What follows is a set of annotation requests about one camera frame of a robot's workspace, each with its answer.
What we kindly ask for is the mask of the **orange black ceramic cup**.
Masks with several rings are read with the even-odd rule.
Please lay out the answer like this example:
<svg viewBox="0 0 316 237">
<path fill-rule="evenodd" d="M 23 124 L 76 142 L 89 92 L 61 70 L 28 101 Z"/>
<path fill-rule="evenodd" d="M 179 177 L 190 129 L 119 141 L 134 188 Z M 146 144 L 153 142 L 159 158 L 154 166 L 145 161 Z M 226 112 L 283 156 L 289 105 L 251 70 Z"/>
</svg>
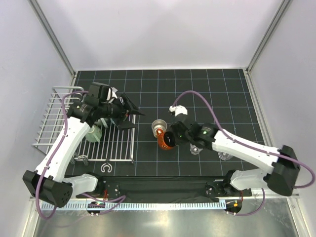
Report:
<svg viewBox="0 0 316 237">
<path fill-rule="evenodd" d="M 157 141 L 162 150 L 171 150 L 176 146 L 175 137 L 171 131 L 157 132 Z"/>
</svg>

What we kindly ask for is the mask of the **mint green cup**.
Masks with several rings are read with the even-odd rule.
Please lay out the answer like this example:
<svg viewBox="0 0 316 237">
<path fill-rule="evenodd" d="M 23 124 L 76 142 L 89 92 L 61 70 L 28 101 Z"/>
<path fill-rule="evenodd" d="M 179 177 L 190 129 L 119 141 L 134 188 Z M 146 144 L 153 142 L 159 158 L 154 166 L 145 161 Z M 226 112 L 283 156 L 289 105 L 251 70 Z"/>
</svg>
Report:
<svg viewBox="0 0 316 237">
<path fill-rule="evenodd" d="M 99 143 L 101 141 L 101 137 L 102 130 L 96 125 L 93 125 L 85 135 L 86 140 L 91 143 Z"/>
</svg>

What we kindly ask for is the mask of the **light blue tall mug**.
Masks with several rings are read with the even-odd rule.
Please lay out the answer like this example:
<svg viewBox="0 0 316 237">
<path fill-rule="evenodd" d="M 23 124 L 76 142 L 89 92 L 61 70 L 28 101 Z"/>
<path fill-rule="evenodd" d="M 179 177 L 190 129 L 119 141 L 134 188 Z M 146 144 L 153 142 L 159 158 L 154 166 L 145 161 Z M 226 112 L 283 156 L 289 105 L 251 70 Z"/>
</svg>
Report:
<svg viewBox="0 0 316 237">
<path fill-rule="evenodd" d="M 105 128 L 109 128 L 111 125 L 116 126 L 115 122 L 111 118 L 101 118 L 99 120 L 101 122 L 101 125 Z"/>
</svg>

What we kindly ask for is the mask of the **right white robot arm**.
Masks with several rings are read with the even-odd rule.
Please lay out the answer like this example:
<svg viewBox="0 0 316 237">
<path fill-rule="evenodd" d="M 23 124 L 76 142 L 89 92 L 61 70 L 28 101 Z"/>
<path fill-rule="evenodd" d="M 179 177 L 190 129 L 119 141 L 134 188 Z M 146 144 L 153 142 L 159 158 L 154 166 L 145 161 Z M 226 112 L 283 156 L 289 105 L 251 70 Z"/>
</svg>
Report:
<svg viewBox="0 0 316 237">
<path fill-rule="evenodd" d="M 269 188 L 282 196 L 292 195 L 300 171 L 292 147 L 284 145 L 278 149 L 254 143 L 210 123 L 177 121 L 171 125 L 171 131 L 175 145 L 190 143 L 198 149 L 231 155 L 256 166 L 246 171 L 230 170 L 222 184 L 225 194 L 233 196 L 239 190 Z"/>
</svg>

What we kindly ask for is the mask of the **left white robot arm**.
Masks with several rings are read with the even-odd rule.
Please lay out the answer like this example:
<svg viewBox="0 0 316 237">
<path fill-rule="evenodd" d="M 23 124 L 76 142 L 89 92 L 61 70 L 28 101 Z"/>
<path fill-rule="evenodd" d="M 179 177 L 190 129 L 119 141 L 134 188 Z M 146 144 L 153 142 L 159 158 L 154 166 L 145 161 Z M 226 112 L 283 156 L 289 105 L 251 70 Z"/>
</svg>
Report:
<svg viewBox="0 0 316 237">
<path fill-rule="evenodd" d="M 77 147 L 100 119 L 112 120 L 118 129 L 135 128 L 131 115 L 142 115 L 139 108 L 107 84 L 93 82 L 87 91 L 74 91 L 62 97 L 63 127 L 48 154 L 34 171 L 25 171 L 23 181 L 36 202 L 64 207 L 70 198 L 104 193 L 101 176 L 91 172 L 66 178 L 67 167 Z"/>
</svg>

